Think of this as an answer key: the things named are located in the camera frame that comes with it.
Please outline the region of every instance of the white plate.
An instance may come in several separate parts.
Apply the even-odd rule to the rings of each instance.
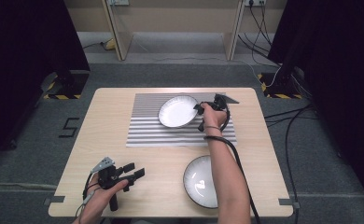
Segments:
[[[189,124],[197,115],[198,111],[193,109],[196,104],[197,100],[187,95],[168,100],[160,109],[160,123],[169,128],[179,128]]]
[[[217,208],[210,156],[192,161],[185,170],[183,183],[186,193],[194,202],[206,208]]]

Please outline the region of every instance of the floor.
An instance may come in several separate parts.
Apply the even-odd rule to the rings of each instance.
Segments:
[[[274,63],[248,49],[238,39],[234,57],[227,61],[221,34],[202,33],[136,33],[127,58],[119,61],[114,50],[105,50],[100,43],[112,38],[110,33],[79,32],[89,63],[195,63],[195,64],[268,64]],[[257,34],[240,34],[244,42],[255,42]],[[257,46],[269,50],[270,45],[260,35]]]

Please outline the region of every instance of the black cable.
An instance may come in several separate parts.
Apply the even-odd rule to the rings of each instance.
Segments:
[[[267,39],[269,40],[269,44],[271,46],[272,45],[272,41],[269,38],[269,33],[267,33],[266,20],[264,20],[264,15],[266,14],[266,6],[264,6],[264,4],[262,4],[260,2],[260,8],[261,8],[262,21],[263,21],[263,24],[264,24],[264,31],[266,32]]]
[[[252,49],[255,49],[255,46],[256,46],[256,43],[258,41],[259,35],[260,35],[260,33],[258,33],[258,35],[257,35],[257,37],[256,37],[256,39],[254,41],[254,45],[252,46]],[[251,55],[252,55],[252,59],[257,63],[257,61],[255,60],[255,57],[254,57],[254,51],[253,50],[251,51]]]
[[[289,174],[289,178],[290,178],[290,183],[292,185],[292,190],[293,190],[293,195],[295,197],[295,203],[299,203],[299,199],[298,199],[298,193],[296,191],[296,187],[295,187],[295,181],[293,180],[293,176],[292,176],[292,171],[290,169],[290,163],[289,163],[289,153],[288,153],[288,149],[287,149],[287,138],[289,135],[289,130],[290,130],[290,126],[292,125],[292,122],[299,116],[299,114],[301,114],[302,112],[304,112],[306,109],[310,108],[311,105],[307,105],[304,108],[302,108],[289,122],[288,126],[287,126],[287,132],[285,135],[285,153],[286,153],[286,160],[287,160],[287,172]],[[298,218],[299,218],[299,208],[294,207],[295,210],[295,223],[298,223]]]
[[[279,113],[279,114],[273,114],[273,115],[269,115],[269,116],[266,116],[264,117],[265,119],[269,119],[269,118],[272,118],[272,117],[277,117],[277,116],[281,116],[281,115],[285,115],[285,114],[290,114],[290,113],[293,113],[293,112],[297,112],[297,111],[301,111],[303,110],[304,108],[306,108],[307,106],[309,105],[306,105],[305,107],[302,107],[300,109],[293,109],[293,110],[288,110],[286,112],[282,112],[282,113]]]
[[[107,50],[105,47],[104,47],[104,44],[111,41],[112,39],[109,39],[107,40],[106,42],[100,42],[100,43],[94,43],[94,44],[90,44],[90,45],[87,45],[85,47],[83,47],[84,49],[88,48],[88,47],[91,47],[91,46],[94,46],[94,45],[101,45],[103,47],[104,50]]]
[[[227,144],[231,148],[231,150],[232,150],[232,152],[234,154],[235,161],[237,162],[238,167],[240,168],[241,172],[243,173],[243,177],[244,177],[245,182],[246,182],[246,177],[245,177],[245,174],[244,174],[243,166],[241,165],[241,162],[240,162],[240,157],[238,156],[237,149],[232,144],[232,142],[227,140],[224,137],[212,136],[212,135],[207,135],[207,136],[204,137],[204,140],[207,140],[207,139],[218,140],[220,142],[223,142],[223,143]],[[248,194],[249,194],[249,201],[251,203],[252,211],[254,212],[254,215],[255,215],[255,220],[257,221],[258,224],[260,224],[260,217],[259,217],[258,211],[256,209],[256,206],[254,204],[254,201],[252,199],[252,195],[251,195],[251,192],[249,190],[249,187],[248,187]]]
[[[82,209],[82,211],[83,211],[83,206],[84,206],[84,204],[81,204],[81,205],[80,205],[80,207],[77,209],[77,211],[75,212],[75,218],[77,218],[77,212],[78,212],[80,209]]]
[[[257,49],[261,49],[261,50],[264,50],[264,51],[266,51],[266,53],[268,53],[269,51],[267,50],[267,49],[264,49],[264,48],[262,48],[262,47],[260,47],[260,46],[258,46],[258,45],[255,45],[249,38],[248,38],[248,36],[246,36],[246,33],[244,33],[244,36],[245,36],[245,38],[246,38],[246,40],[248,40],[249,41],[249,43],[251,43],[253,46],[255,46]]]
[[[83,190],[83,200],[86,199],[86,196],[87,196],[87,190],[88,190],[88,185],[89,185],[89,182],[91,180],[91,176],[92,176],[92,173],[89,174],[89,176],[87,177],[87,180],[86,180],[86,184],[84,185],[84,190]]]
[[[226,109],[226,120],[223,123],[222,127],[220,127],[220,131],[223,132],[223,130],[225,130],[226,126],[228,126],[229,124],[229,120],[231,119],[231,112],[229,110],[228,104],[226,103],[226,100],[224,97],[219,97],[220,100],[223,101],[223,104],[225,106]]]
[[[278,124],[284,120],[292,119],[292,117],[284,118],[284,119],[278,119],[278,120],[266,120],[266,122],[273,122],[272,124],[267,125],[268,128],[274,126],[275,124]],[[315,118],[306,118],[306,117],[298,117],[298,119],[315,119]]]
[[[92,185],[90,185],[90,186],[88,186],[88,187],[86,187],[86,190],[90,189],[92,186],[95,186],[95,185],[97,185],[97,184],[98,184],[98,182],[97,182],[97,183],[95,183],[95,184],[92,184]]]
[[[249,9],[251,11],[252,17],[255,20],[255,23],[257,24],[258,28],[259,28],[259,34],[262,34],[264,39],[266,39],[267,43],[269,43],[269,45],[271,45],[270,39],[267,39],[267,36],[263,33],[263,31],[261,30],[261,25],[259,25],[258,20],[256,19],[254,12],[252,11],[252,8]]]
[[[262,52],[258,51],[257,49],[253,49],[251,46],[249,46],[248,44],[246,44],[246,42],[240,37],[240,35],[238,35],[238,38],[246,45],[247,48],[249,48],[250,50],[253,50],[255,51],[257,54],[259,54],[260,56],[262,56],[263,58],[269,60],[270,62],[272,63],[275,63],[276,65],[271,65],[271,64],[264,64],[264,63],[258,63],[254,57],[252,57],[252,59],[255,61],[255,63],[258,63],[258,64],[262,64],[262,65],[267,65],[267,66],[271,66],[271,67],[281,67],[281,64],[279,63],[276,63],[270,59],[267,58],[267,55],[263,54]]]

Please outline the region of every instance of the wall outlet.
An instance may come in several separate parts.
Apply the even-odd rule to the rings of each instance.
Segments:
[[[266,0],[253,0],[254,5],[252,7],[261,7],[266,5]],[[245,6],[249,7],[249,0],[246,0]]]
[[[129,0],[107,0],[110,6],[129,6]]]

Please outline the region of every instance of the wire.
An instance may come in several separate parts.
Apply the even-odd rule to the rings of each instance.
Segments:
[[[155,59],[155,62],[167,61],[167,60],[176,60],[177,61],[177,60],[187,60],[187,59],[203,60],[203,61],[205,61],[205,60],[219,60],[219,61],[226,62],[226,63],[244,63],[244,64],[248,65],[249,68],[252,70],[252,75],[260,83],[260,85],[263,84],[263,83],[260,82],[260,80],[258,79],[258,77],[255,76],[255,69],[254,69],[254,67],[251,64],[249,64],[247,62],[244,62],[244,61],[240,61],[240,60],[231,60],[231,61],[228,61],[228,60],[219,59],[219,58],[194,58],[194,57],[184,57],[184,58],[162,58],[162,59]]]
[[[306,108],[307,106],[308,105],[306,105],[305,107],[299,108],[299,109],[293,109],[293,110],[288,110],[286,112],[281,112],[281,113],[278,113],[278,114],[268,115],[268,116],[266,116],[264,118],[265,119],[269,119],[269,118],[272,118],[272,117],[277,117],[277,116],[281,116],[281,115],[285,115],[285,114],[290,114],[290,113],[293,113],[293,112],[301,111],[304,108]]]
[[[285,154],[286,154],[286,160],[287,160],[287,172],[289,174],[289,178],[290,178],[290,183],[292,185],[292,190],[293,190],[293,195],[295,197],[295,203],[299,203],[299,198],[298,198],[298,193],[296,191],[296,187],[295,187],[295,181],[293,180],[293,175],[292,175],[292,171],[290,168],[290,162],[289,162],[289,152],[288,152],[288,148],[287,148],[287,138],[289,136],[289,130],[290,127],[293,123],[293,121],[301,114],[303,113],[306,109],[310,108],[311,104],[305,106],[302,110],[300,110],[289,122],[288,126],[287,126],[287,132],[285,135]],[[299,208],[294,207],[295,210],[295,223],[298,223],[298,219],[299,219]]]
[[[89,174],[89,176],[87,177],[87,180],[86,180],[86,184],[84,185],[84,190],[83,190],[83,200],[86,199],[86,196],[87,196],[87,190],[88,190],[88,185],[89,185],[89,182],[91,180],[91,176],[92,176],[92,173]]]
[[[231,148],[231,151],[234,154],[235,161],[237,162],[238,167],[240,168],[241,172],[243,173],[243,177],[244,177],[245,182],[246,182],[246,177],[245,177],[245,174],[244,174],[243,166],[241,165],[241,162],[240,162],[240,157],[238,155],[237,149],[232,144],[232,142],[227,140],[224,137],[212,136],[212,135],[205,136],[204,140],[206,140],[206,139],[213,139],[213,140],[223,142],[223,143],[227,144]],[[250,192],[249,188],[248,188],[248,193],[249,193],[249,201],[251,203],[251,208],[252,208],[252,211],[254,212],[254,215],[255,215],[255,220],[257,221],[258,224],[260,224],[260,217],[259,217],[259,214],[258,214],[258,210],[256,209],[256,206],[255,206],[254,201],[252,199],[252,195],[251,195],[251,192]]]
[[[267,59],[267,60],[269,60],[270,62],[272,62],[272,63],[274,63],[274,64],[276,64],[276,65],[271,65],[271,64],[265,64],[265,63],[258,63],[256,60],[255,60],[255,58],[254,58],[254,56],[253,56],[253,52],[252,52],[252,59],[254,60],[254,62],[255,63],[258,63],[258,64],[261,64],[261,65],[266,65],[266,66],[271,66],[271,67],[280,67],[281,66],[281,64],[279,64],[279,63],[276,63],[276,62],[274,62],[274,61],[272,61],[272,60],[270,60],[269,58],[267,58],[267,55],[265,55],[264,53],[262,53],[262,52],[260,52],[260,51],[258,51],[257,49],[255,49],[255,48],[253,48],[253,47],[251,47],[251,46],[249,46],[248,44],[246,44],[246,42],[241,38],[241,36],[240,35],[238,35],[238,38],[245,44],[245,46],[247,47],[247,48],[249,48],[250,50],[252,50],[252,51],[255,51],[257,54],[259,54],[260,56],[262,56],[263,58],[265,58],[265,59]]]
[[[271,45],[272,43],[271,43],[270,39],[267,39],[267,36],[266,36],[266,35],[263,33],[263,31],[261,30],[261,25],[259,25],[258,20],[256,19],[254,12],[252,11],[252,7],[251,7],[249,10],[251,11],[251,15],[252,15],[252,17],[254,18],[255,23],[257,24],[257,26],[258,26],[258,28],[259,28],[259,32],[258,32],[258,34],[259,34],[259,35],[260,35],[260,34],[262,34],[262,35],[263,35],[263,37],[264,37],[264,39],[266,39],[266,41],[267,41],[267,42]]]
[[[103,49],[104,49],[104,50],[107,50],[107,49],[104,47],[104,44],[105,44],[105,43],[107,43],[107,42],[109,42],[109,41],[111,41],[111,40],[112,40],[112,38],[108,39],[106,42],[100,42],[100,43],[90,44],[90,45],[87,45],[87,46],[85,46],[85,47],[83,47],[83,48],[84,48],[84,49],[86,49],[86,48],[92,47],[92,46],[94,46],[94,45],[101,45],[101,46],[103,47]]]
[[[248,36],[246,36],[246,33],[244,33],[244,36],[245,36],[245,38],[249,41],[249,43],[251,43],[252,45],[255,45],[249,38],[248,38]],[[264,48],[262,48],[262,47],[260,47],[260,46],[258,46],[258,45],[255,45],[256,46],[256,48],[258,48],[258,49],[261,49],[261,50],[264,50],[264,51],[266,51],[266,52],[269,52],[267,49],[264,49]]]
[[[261,8],[261,17],[264,24],[264,31],[266,32],[267,39],[269,40],[270,46],[272,45],[272,41],[269,38],[269,34],[267,33],[267,26],[266,26],[266,20],[264,20],[264,15],[266,14],[266,6],[264,3],[260,1],[260,8]]]
[[[275,124],[278,124],[284,120],[292,119],[292,118],[284,118],[284,119],[278,119],[278,120],[268,120],[266,122],[273,122],[272,124],[267,125],[268,128],[274,126]],[[298,119],[316,119],[316,118],[307,118],[307,117],[298,117]]]
[[[92,184],[92,185],[88,186],[86,189],[90,189],[92,186],[95,186],[95,185],[97,185],[97,184],[98,184],[98,182],[97,182],[97,183],[95,183],[95,184]]]
[[[82,214],[83,214],[83,211],[84,211],[84,208],[85,208],[85,206],[86,206],[86,204],[90,201],[90,199],[94,196],[94,194],[95,194],[95,191],[97,191],[98,189],[102,189],[101,187],[99,187],[99,188],[97,188],[97,189],[94,189],[92,192],[91,192],[91,194],[89,194],[88,195],[88,198],[87,199],[85,199],[84,201],[83,201],[83,203],[80,205],[80,207],[77,209],[77,211],[75,212],[75,218],[77,218],[77,213],[78,213],[78,211],[80,210],[80,214],[79,214],[79,218],[78,218],[78,223],[80,224],[80,220],[81,220],[81,218],[82,218]]]
[[[266,85],[264,84],[264,82],[263,82],[263,86],[265,86],[265,87],[271,87],[271,86],[274,84],[275,79],[277,78],[277,76],[278,76],[278,72],[280,71],[280,69],[281,69],[281,67],[279,67],[279,68],[277,69],[277,71],[275,72],[274,77],[273,77],[273,80],[272,80],[272,83],[270,83],[270,85],[266,86]]]
[[[303,86],[302,86],[302,84],[300,84],[300,82],[295,78],[295,76],[293,76],[293,74],[292,74],[292,76],[291,76],[292,78],[293,78],[293,80],[294,80],[294,82],[293,82],[293,85],[294,85],[294,87],[295,87],[295,90],[300,94],[300,95],[302,95],[303,97],[305,97],[305,98],[307,98],[307,99],[309,99],[309,100],[311,100],[312,99],[312,97],[313,97],[313,95],[308,91],[308,90],[306,90]],[[303,94],[301,91],[300,91],[300,89],[302,89],[305,93],[307,93],[309,96],[307,96],[306,94]]]

